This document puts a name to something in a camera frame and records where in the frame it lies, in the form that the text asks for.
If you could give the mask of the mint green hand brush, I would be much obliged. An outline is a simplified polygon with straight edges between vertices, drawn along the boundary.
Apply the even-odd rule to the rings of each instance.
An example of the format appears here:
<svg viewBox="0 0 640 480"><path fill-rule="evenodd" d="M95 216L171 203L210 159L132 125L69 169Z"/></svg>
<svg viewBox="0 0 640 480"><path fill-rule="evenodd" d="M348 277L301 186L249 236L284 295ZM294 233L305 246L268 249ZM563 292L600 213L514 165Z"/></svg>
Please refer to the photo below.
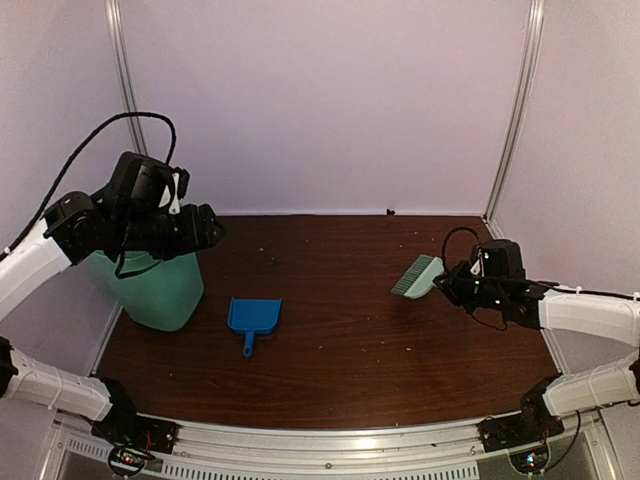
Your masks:
<svg viewBox="0 0 640 480"><path fill-rule="evenodd" d="M439 257L419 255L391 289L393 295L411 300L425 296L434 286L434 279L444 273Z"/></svg>

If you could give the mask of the blue plastic dustpan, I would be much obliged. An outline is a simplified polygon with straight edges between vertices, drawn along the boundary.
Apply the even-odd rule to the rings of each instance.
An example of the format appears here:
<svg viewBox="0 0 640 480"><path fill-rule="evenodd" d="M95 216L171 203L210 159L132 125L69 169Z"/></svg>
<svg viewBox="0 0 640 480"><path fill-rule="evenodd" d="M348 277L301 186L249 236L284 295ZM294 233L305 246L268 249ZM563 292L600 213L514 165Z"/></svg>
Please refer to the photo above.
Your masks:
<svg viewBox="0 0 640 480"><path fill-rule="evenodd" d="M257 336L270 335L278 325L281 299L238 299L232 298L227 316L228 328L242 335L242 353L251 358Z"/></svg>

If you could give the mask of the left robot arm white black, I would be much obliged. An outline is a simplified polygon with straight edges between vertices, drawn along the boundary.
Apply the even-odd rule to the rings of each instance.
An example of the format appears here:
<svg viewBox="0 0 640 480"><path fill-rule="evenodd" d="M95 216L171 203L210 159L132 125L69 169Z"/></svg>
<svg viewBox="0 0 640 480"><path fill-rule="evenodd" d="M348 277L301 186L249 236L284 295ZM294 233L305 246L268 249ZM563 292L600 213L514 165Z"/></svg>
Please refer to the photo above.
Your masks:
<svg viewBox="0 0 640 480"><path fill-rule="evenodd" d="M1 255L1 314L9 315L41 285L96 251L122 266L129 251L160 262L218 244L226 230L212 207L182 201L189 179L184 169L125 152L98 192L73 191L48 206ZM123 444L137 442L144 433L118 382L39 362L8 339L1 341L1 395L103 421Z"/></svg>

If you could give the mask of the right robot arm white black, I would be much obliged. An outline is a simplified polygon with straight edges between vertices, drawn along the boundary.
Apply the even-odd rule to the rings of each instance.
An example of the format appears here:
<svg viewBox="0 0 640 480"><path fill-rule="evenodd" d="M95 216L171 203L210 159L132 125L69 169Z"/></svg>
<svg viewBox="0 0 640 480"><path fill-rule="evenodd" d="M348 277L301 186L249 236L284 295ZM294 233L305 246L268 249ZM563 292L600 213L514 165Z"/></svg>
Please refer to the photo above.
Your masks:
<svg viewBox="0 0 640 480"><path fill-rule="evenodd" d="M500 314L504 325L539 331L561 371L521 400L512 430L535 440L551 418L598 407L639 403L639 295L570 287L527 277L517 243L490 240L470 259L446 267L435 286L472 315Z"/></svg>

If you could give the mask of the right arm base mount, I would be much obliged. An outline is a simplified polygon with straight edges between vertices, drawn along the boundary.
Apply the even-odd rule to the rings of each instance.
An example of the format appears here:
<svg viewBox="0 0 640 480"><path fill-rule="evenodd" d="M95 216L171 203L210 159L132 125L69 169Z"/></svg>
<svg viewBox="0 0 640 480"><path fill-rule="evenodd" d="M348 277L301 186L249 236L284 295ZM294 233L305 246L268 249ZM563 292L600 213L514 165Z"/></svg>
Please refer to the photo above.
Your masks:
<svg viewBox="0 0 640 480"><path fill-rule="evenodd" d="M558 375L547 377L527 391L520 400L520 411L503 417L486 417L478 425L485 452L511 449L530 443L545 443L565 431L562 420L549 413L543 400L546 388Z"/></svg>

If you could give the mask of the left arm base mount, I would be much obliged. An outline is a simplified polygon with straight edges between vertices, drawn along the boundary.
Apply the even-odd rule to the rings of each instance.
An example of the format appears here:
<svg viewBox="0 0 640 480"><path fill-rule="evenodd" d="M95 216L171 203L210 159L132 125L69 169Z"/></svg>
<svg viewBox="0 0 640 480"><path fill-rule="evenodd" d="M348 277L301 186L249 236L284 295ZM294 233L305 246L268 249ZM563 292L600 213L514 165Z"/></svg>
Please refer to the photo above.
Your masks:
<svg viewBox="0 0 640 480"><path fill-rule="evenodd" d="M113 379L98 377L107 388L110 408L100 421L91 421L92 433L113 445L144 451L147 454L172 454L178 425L151 418L138 410L124 386Z"/></svg>

